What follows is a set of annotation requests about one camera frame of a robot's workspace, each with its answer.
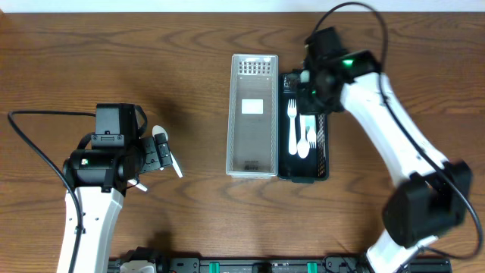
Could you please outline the white plastic fork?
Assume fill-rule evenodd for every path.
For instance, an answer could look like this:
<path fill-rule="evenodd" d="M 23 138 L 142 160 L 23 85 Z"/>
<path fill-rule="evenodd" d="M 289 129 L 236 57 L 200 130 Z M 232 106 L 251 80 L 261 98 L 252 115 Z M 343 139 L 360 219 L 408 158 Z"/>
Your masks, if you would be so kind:
<path fill-rule="evenodd" d="M 295 99 L 290 99 L 288 101 L 287 116 L 289 118 L 288 153 L 290 155 L 295 155 L 297 153 L 297 141 L 296 141 L 297 107 L 296 107 Z"/>
<path fill-rule="evenodd" d="M 310 71 L 309 70 L 303 70 L 300 74 L 300 83 L 303 85 L 306 85 L 310 81 Z M 305 119 L 305 125 L 308 129 L 310 130 L 316 130 L 316 120 L 314 115 L 303 115 Z"/>
<path fill-rule="evenodd" d="M 317 134 L 314 127 L 309 127 L 307 132 L 307 141 L 311 149 L 317 148 Z"/>

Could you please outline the white plastic spoon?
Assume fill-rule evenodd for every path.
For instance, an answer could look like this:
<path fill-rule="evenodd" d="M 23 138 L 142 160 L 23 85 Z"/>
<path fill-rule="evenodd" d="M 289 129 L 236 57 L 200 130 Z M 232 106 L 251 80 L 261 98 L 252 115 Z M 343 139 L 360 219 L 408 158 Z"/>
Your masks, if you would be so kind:
<path fill-rule="evenodd" d="M 297 153 L 300 158 L 306 158 L 309 154 L 310 145 L 306 138 L 306 119 L 304 115 L 299 116 L 300 139 L 297 143 Z"/>
<path fill-rule="evenodd" d="M 155 136 L 156 134 L 159 134 L 159 133 L 164 133 L 165 136 L 166 136 L 166 138 L 168 138 L 167 131 L 163 127 L 161 127 L 160 125 L 155 125 L 152 128 L 152 136 Z M 171 156 L 172 166 L 173 166 L 174 170 L 176 171 L 178 177 L 179 178 L 182 178 L 183 177 L 183 173 L 180 170 L 180 166 L 178 165 L 177 160 L 175 159 L 175 157 L 174 157 L 174 155 L 173 155 L 172 152 L 170 152 L 170 156 Z"/>
<path fill-rule="evenodd" d="M 143 192 L 148 191 L 148 187 L 141 184 L 138 178 L 133 178 L 133 179 L 127 181 L 127 189 L 130 189 L 130 188 L 133 188 L 133 187 L 135 187 L 135 188 L 137 188 L 137 189 L 139 189 Z"/>

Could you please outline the black plastic basket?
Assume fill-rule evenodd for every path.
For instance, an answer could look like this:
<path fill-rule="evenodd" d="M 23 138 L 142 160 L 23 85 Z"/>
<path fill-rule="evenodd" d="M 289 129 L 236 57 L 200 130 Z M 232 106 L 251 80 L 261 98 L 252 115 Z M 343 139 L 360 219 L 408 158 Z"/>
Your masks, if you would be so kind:
<path fill-rule="evenodd" d="M 327 116 L 315 117 L 316 148 L 310 149 L 306 158 L 300 158 L 297 154 L 290 155 L 288 152 L 290 119 L 287 109 L 289 100 L 296 99 L 301 73 L 301 69 L 294 69 L 291 72 L 281 73 L 279 76 L 277 176 L 294 183 L 313 184 L 315 181 L 326 180 L 330 174 Z"/>

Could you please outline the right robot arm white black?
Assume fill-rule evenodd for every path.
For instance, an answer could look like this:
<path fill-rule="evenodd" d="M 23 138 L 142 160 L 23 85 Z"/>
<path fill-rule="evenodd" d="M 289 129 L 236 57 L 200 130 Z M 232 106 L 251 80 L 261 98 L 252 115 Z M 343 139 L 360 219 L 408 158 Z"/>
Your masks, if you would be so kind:
<path fill-rule="evenodd" d="M 483 247 L 483 226 L 468 199 L 472 173 L 451 163 L 415 125 L 393 92 L 383 63 L 369 51 L 308 53 L 296 92 L 303 115 L 347 111 L 362 126 L 383 159 L 396 188 L 383 208 L 384 231 L 365 253 L 369 272 L 397 272 L 421 251 L 459 226 L 469 213 L 477 230 L 475 257 Z"/>

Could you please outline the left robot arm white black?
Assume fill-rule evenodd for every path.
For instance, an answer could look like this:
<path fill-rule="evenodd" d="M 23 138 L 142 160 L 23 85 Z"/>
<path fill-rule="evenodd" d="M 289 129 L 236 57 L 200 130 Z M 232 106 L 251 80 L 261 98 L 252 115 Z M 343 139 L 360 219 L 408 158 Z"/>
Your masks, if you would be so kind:
<path fill-rule="evenodd" d="M 85 135 L 64 163 L 66 218 L 59 272 L 107 271 L 114 227 L 127 190 L 145 191 L 141 174 L 176 164 L 167 132 L 158 125 L 151 136 L 135 138 L 125 146 L 116 145 L 123 139 L 118 134 L 106 136 L 106 148 L 86 147 L 101 139 L 94 133 Z"/>

